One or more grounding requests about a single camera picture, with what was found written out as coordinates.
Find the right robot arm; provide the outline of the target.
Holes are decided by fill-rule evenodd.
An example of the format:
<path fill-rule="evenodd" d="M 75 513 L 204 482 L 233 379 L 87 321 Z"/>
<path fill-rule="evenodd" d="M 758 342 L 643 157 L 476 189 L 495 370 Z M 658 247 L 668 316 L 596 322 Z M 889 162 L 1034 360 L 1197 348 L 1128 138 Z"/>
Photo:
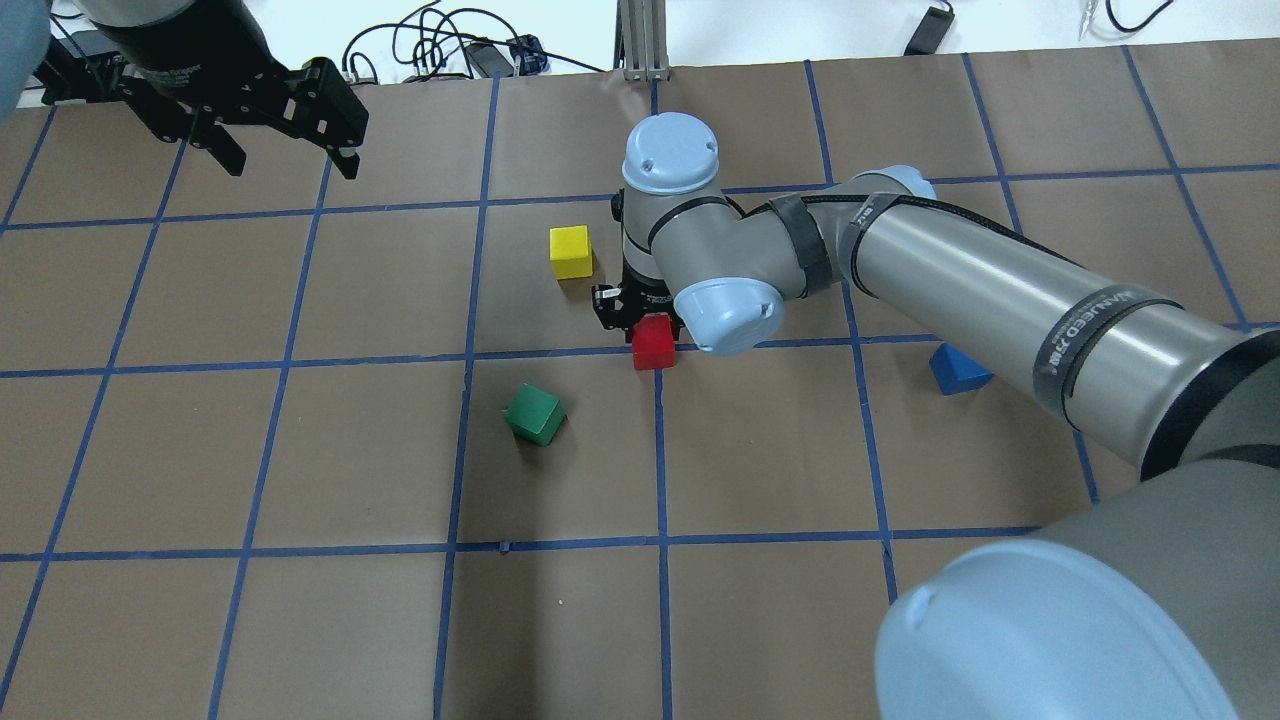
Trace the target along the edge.
<path fill-rule="evenodd" d="M 704 352 L 846 281 L 1133 462 L 1093 509 L 956 557 L 876 642 L 884 719 L 1275 719 L 1277 332 L 1233 331 L 941 202 L 913 167 L 741 211 L 696 117 L 640 120 L 602 324 L 667 313 Z"/>

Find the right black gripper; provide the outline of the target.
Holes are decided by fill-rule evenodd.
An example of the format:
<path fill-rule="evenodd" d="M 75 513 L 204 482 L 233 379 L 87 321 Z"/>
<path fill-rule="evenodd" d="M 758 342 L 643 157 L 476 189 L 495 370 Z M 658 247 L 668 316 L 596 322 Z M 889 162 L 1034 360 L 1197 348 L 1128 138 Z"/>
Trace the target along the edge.
<path fill-rule="evenodd" d="M 657 270 L 637 268 L 640 261 L 636 258 L 652 260 L 652 256 L 637 247 L 626 229 L 623 209 L 625 191 L 617 190 L 611 196 L 611 215 L 620 227 L 621 278 L 616 284 L 591 287 L 591 309 L 605 331 L 622 332 L 625 341 L 634 341 L 640 320 L 654 315 L 667 316 L 672 340 L 680 341 L 685 323 L 675 310 L 675 296 L 657 277 Z"/>

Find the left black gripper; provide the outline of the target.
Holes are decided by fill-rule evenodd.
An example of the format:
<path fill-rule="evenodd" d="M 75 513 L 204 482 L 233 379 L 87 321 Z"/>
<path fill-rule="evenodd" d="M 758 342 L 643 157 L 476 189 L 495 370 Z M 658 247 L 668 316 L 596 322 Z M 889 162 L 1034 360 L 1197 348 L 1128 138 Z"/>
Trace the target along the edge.
<path fill-rule="evenodd" d="M 261 126 L 324 151 L 346 181 L 358 177 L 369 110 L 338 65 L 315 56 L 278 61 L 256 20 L 93 20 L 108 44 L 51 35 L 40 63 L 42 101 L 124 102 L 165 143 L 207 152 L 229 176 L 246 152 L 230 126 Z"/>

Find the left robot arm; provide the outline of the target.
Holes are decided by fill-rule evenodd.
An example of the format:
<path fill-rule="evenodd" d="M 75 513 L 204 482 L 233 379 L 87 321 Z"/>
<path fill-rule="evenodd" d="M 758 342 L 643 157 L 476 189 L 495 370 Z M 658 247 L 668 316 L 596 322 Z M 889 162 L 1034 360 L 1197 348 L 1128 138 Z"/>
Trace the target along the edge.
<path fill-rule="evenodd" d="M 369 110 L 338 67 L 316 56 L 279 63 L 242 1 L 81 1 L 110 45 L 92 55 L 52 33 L 49 1 L 3 4 L 3 115 L 28 78 L 47 104 L 123 101 L 165 143 L 209 152 L 230 176 L 246 164 L 233 126 L 262 126 L 323 149 L 342 177 L 358 174 Z"/>

